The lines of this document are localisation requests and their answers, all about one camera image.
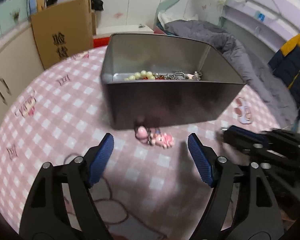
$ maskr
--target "blue sticker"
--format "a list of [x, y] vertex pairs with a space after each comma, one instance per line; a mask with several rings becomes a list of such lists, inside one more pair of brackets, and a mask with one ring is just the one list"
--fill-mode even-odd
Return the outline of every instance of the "blue sticker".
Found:
[[259, 19], [260, 22], [263, 22], [265, 20], [265, 15], [262, 14], [262, 13], [259, 13], [258, 14], [258, 19]]

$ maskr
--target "black cabinet handle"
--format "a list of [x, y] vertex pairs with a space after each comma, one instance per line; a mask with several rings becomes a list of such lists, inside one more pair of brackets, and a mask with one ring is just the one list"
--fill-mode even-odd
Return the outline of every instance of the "black cabinet handle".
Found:
[[5, 105], [8, 105], [6, 99], [4, 98], [3, 94], [0, 92], [0, 97], [2, 98], [2, 102], [5, 104]]
[[3, 78], [0, 78], [0, 81], [1, 81], [1, 83], [4, 84], [4, 86], [6, 87], [7, 93], [8, 93], [9, 95], [11, 95], [11, 91], [10, 91], [10, 89], [9, 89], [9, 87], [8, 87], [8, 85], [7, 85], [7, 83], [5, 82], [5, 80], [4, 80]]

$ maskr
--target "gray metal container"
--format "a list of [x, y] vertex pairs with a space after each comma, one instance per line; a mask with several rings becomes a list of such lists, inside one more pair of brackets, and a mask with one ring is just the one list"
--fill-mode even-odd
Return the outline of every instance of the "gray metal container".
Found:
[[[202, 80], [123, 80], [142, 70], [201, 71]], [[207, 43], [132, 33], [111, 36], [101, 82], [114, 129], [215, 120], [244, 86], [234, 68]]]

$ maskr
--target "table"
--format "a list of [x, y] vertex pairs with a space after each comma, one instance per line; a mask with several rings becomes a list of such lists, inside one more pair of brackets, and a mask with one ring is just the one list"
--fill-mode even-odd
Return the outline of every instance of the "table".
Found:
[[[246, 85], [217, 120], [162, 128], [175, 137], [175, 147], [143, 145], [134, 131], [109, 126], [99, 78], [105, 51], [106, 47], [92, 49], [46, 70], [5, 115], [0, 127], [0, 212], [18, 232], [42, 164], [68, 163], [110, 132], [114, 150], [103, 178], [91, 189], [110, 232], [128, 240], [188, 239], [211, 194], [188, 152], [188, 135], [195, 132], [218, 155], [247, 164], [245, 155], [216, 140], [215, 131], [231, 124], [254, 132], [279, 126]], [[67, 187], [64, 193], [69, 218], [78, 228]]]

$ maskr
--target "pink keychain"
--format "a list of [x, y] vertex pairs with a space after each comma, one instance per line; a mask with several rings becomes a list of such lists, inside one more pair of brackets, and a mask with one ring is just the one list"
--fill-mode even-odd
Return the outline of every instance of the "pink keychain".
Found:
[[145, 144], [158, 145], [163, 149], [174, 146], [174, 138], [171, 134], [161, 134], [160, 129], [146, 129], [144, 126], [138, 127], [136, 130], [136, 138]]

